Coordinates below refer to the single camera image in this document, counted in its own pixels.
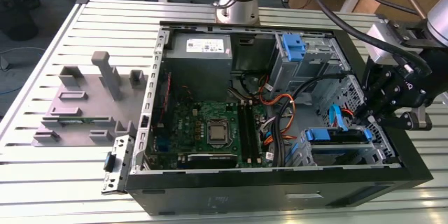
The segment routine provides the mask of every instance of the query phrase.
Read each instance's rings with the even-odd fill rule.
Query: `metal slotted tabletop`
[[[340,16],[364,32],[378,21],[372,15]],[[108,51],[121,74],[149,71],[158,21],[210,23],[213,17],[206,5],[112,0],[74,5],[0,124],[0,223],[448,223],[448,108],[441,99],[428,109],[432,131],[408,133],[434,179],[356,208],[150,217],[129,195],[100,194],[110,147],[30,146],[64,65],[100,73],[90,56]],[[270,26],[337,29],[318,11],[260,8],[260,20]],[[366,59],[362,43],[353,42]]]

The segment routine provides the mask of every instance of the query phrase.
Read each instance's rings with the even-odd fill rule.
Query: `label on case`
[[[224,52],[224,40],[188,39],[186,52]]]

